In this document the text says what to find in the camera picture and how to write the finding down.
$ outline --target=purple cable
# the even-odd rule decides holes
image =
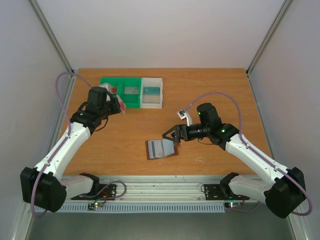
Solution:
[[[59,81],[60,81],[60,78],[64,75],[74,75],[78,78],[80,78],[82,81],[84,81],[90,88],[92,88],[92,85],[87,81],[85,80],[82,76],[74,73],[74,72],[62,72],[60,73],[57,77],[56,77],[56,80],[55,80],[55,93],[56,93],[56,96],[58,97],[58,100],[59,100],[59,103],[60,103],[60,106],[63,110],[63,113],[64,113],[64,116],[65,116],[65,119],[68,123],[68,136],[66,136],[63,141],[60,143],[60,145],[55,149],[55,151],[53,152],[53,154],[49,157],[48,161],[46,164],[43,165],[42,169],[40,170],[40,172],[38,173],[38,176],[36,177],[35,181],[34,181],[34,184],[33,184],[33,188],[32,188],[32,194],[31,194],[31,201],[30,201],[30,204],[31,204],[31,214],[34,218],[36,219],[39,219],[41,218],[46,212],[47,210],[45,210],[43,213],[41,213],[41,215],[37,216],[36,215],[36,211],[35,211],[35,198],[36,198],[36,192],[37,192],[37,186],[38,186],[38,183],[40,181],[40,178],[41,178],[41,175],[44,173],[44,171],[46,170],[47,166],[50,164],[50,162],[52,161],[52,159],[55,157],[55,155],[59,152],[59,150],[62,148],[62,146],[65,144],[65,142],[68,140],[70,134],[71,134],[71,122],[70,122],[70,118],[69,118],[69,115],[67,113],[67,109],[65,108],[64,106],[64,103],[62,102],[62,99],[60,97],[60,93],[59,93],[59,89],[58,89],[58,85],[59,85]]]
[[[296,185],[298,187],[298,189],[304,194],[304,196],[306,197],[308,203],[309,203],[309,210],[307,212],[304,212],[304,213],[299,213],[299,212],[292,212],[292,214],[294,215],[298,215],[298,216],[308,216],[311,214],[312,210],[313,210],[313,204],[312,204],[312,201],[311,201],[311,197],[310,195],[306,192],[306,190],[299,184],[297,183],[297,181],[295,181],[292,177],[290,177],[286,172],[284,172],[283,170],[281,170],[280,168],[277,168],[276,165],[274,165],[272,162],[268,161],[264,156],[262,156],[258,151],[256,151],[254,148],[252,148],[250,145],[247,145],[246,141],[243,139],[243,136],[242,136],[242,114],[241,114],[241,110],[240,110],[240,106],[239,104],[237,103],[237,101],[232,97],[230,96],[229,94],[227,93],[224,93],[224,92],[220,92],[220,91],[212,91],[212,92],[208,92],[208,93],[205,93],[203,95],[201,95],[200,97],[198,97],[197,99],[195,99],[189,106],[187,106],[185,108],[185,112],[190,109],[197,101],[199,101],[200,99],[206,97],[206,96],[209,96],[209,95],[223,95],[223,96],[226,96],[227,98],[231,99],[233,101],[233,103],[235,104],[236,106],[236,109],[238,111],[238,115],[239,115],[239,137],[240,137],[240,140],[241,142],[248,148],[250,149],[252,152],[254,152],[259,158],[261,158],[264,162],[266,162],[268,165],[270,165],[272,168],[274,168],[275,170],[279,171],[279,173],[283,174],[287,179],[289,179],[294,185]]]
[[[124,191],[123,193],[121,193],[119,196],[113,196],[113,197],[108,197],[109,200],[112,200],[112,199],[118,199],[118,198],[121,198],[123,195],[126,194],[127,192],[127,185],[123,182],[123,181],[119,181],[119,180],[116,180],[116,181],[112,181],[110,183],[108,183],[107,185],[105,185],[96,195],[86,195],[86,194],[81,194],[79,196],[83,197],[83,198],[88,198],[88,199],[92,199],[96,196],[98,196],[100,193],[102,193],[107,187],[109,187],[111,184],[122,184],[123,187],[124,187]]]
[[[261,202],[258,201],[258,203],[254,206],[254,208],[248,209],[248,210],[244,210],[244,209],[238,209],[238,208],[234,208],[234,207],[228,207],[226,208],[227,210],[232,210],[232,211],[237,211],[237,212],[242,212],[242,213],[250,213],[253,212],[255,210],[258,209],[258,207],[260,206]]]

